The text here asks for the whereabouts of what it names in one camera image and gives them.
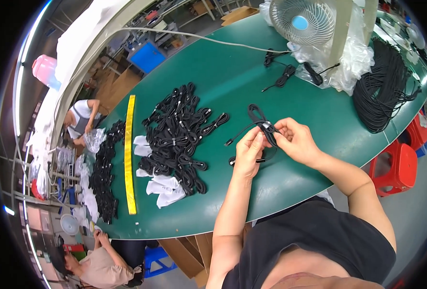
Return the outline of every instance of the blue stool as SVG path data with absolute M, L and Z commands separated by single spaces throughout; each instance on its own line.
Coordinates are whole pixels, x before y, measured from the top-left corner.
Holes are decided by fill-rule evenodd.
M 159 261 L 162 258 L 168 257 L 167 253 L 164 251 L 164 248 L 157 247 L 155 249 L 146 248 L 145 250 L 145 278 L 157 276 L 159 274 L 168 272 L 170 270 L 176 269 L 175 262 L 172 263 L 170 267 L 167 267 Z M 151 264 L 156 262 L 162 268 L 154 270 L 151 272 Z

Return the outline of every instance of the person's left hand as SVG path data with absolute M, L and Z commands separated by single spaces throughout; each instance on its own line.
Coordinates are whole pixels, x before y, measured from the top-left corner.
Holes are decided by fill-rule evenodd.
M 85 127 L 85 133 L 88 134 L 92 129 L 93 129 L 93 125 L 87 124 L 87 126 Z
M 99 235 L 101 234 L 100 230 L 95 230 L 93 232 L 93 237 L 95 238 L 95 241 L 99 241 Z
M 252 179 L 258 172 L 260 164 L 255 161 L 261 158 L 265 136 L 258 126 L 249 130 L 236 145 L 236 162 L 234 173 Z

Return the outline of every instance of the black t-shirt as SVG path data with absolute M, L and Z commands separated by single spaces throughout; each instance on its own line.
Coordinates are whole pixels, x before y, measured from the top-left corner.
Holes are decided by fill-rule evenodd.
M 379 284 L 396 261 L 393 247 L 371 224 L 312 197 L 257 222 L 222 288 L 260 289 L 281 251 L 292 244 L 337 262 L 351 277 Z

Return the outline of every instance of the gray apron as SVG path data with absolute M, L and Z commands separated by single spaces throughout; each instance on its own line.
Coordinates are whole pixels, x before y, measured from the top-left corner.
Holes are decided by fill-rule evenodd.
M 81 116 L 77 112 L 77 110 L 75 109 L 74 106 L 72 106 L 71 109 L 73 109 L 75 111 L 75 113 L 77 113 L 77 115 L 80 117 L 77 124 L 75 125 L 75 128 L 71 127 L 71 129 L 73 129 L 73 130 L 77 131 L 78 133 L 80 133 L 81 135 L 83 135 L 85 133 L 85 128 L 87 127 L 87 124 L 88 124 L 88 121 L 90 120 L 90 118 L 84 118 L 83 116 Z M 93 127 L 94 128 L 99 124 L 100 120 L 101 120 L 100 118 L 93 120 Z

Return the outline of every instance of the pink container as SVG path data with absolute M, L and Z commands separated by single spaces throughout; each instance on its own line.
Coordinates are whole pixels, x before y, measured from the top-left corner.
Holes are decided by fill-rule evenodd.
M 55 58 L 40 55 L 32 64 L 32 74 L 49 88 L 59 91 L 61 83 L 55 77 L 56 65 Z

